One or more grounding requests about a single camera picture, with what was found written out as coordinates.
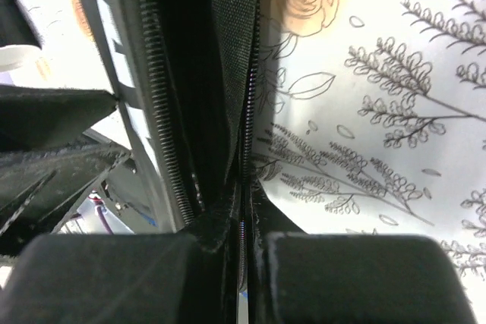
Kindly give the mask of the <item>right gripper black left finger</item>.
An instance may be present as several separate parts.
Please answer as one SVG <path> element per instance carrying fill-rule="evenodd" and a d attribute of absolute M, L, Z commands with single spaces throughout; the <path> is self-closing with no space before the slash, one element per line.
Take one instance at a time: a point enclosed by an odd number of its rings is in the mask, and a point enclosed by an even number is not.
<path fill-rule="evenodd" d="M 22 252 L 3 323 L 234 323 L 237 221 L 227 209 L 174 234 L 48 234 Z"/>

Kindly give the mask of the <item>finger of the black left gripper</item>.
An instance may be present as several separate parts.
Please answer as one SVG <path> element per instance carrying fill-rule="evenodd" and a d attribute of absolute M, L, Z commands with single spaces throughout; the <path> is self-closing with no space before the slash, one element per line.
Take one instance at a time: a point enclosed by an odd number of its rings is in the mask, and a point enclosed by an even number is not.
<path fill-rule="evenodd" d="M 53 232 L 130 153 L 114 145 L 1 154 L 1 255 Z"/>
<path fill-rule="evenodd" d="M 117 99 L 104 90 L 1 86 L 1 151 L 64 146 L 111 115 Z"/>

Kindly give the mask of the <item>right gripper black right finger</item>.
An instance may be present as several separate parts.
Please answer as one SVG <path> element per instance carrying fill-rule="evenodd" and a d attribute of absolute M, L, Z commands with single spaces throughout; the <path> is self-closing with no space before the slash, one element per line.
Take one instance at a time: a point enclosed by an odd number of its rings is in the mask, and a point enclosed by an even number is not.
<path fill-rule="evenodd" d="M 248 190 L 252 323 L 473 323 L 436 241 L 418 235 L 307 234 L 260 184 Z"/>

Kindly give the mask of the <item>black Crossway racket cover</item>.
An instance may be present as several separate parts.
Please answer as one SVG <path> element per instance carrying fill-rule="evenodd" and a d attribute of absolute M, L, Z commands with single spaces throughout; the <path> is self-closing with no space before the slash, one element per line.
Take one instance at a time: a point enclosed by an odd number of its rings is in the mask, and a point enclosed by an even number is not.
<path fill-rule="evenodd" d="M 160 231 L 237 175 L 257 0 L 80 0 Z"/>

